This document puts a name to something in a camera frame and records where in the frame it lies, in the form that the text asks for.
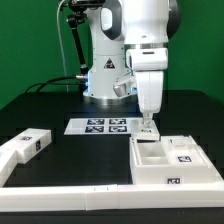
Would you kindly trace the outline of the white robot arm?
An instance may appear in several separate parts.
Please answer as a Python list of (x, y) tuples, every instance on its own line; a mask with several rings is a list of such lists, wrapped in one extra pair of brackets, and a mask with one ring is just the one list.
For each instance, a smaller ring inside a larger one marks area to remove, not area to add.
[(108, 105), (134, 95), (149, 126), (161, 108), (168, 41), (180, 26), (178, 0), (69, 0), (68, 6), (70, 27), (88, 22), (91, 31), (84, 98)]

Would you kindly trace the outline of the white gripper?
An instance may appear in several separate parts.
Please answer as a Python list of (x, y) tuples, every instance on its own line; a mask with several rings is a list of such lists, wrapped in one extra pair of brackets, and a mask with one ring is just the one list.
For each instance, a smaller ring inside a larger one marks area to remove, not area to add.
[[(168, 49), (128, 49), (126, 63), (136, 80), (138, 103), (143, 114), (142, 124), (147, 127), (146, 113), (158, 113), (161, 108), (164, 71), (168, 67)], [(153, 115), (149, 114), (149, 127)]]

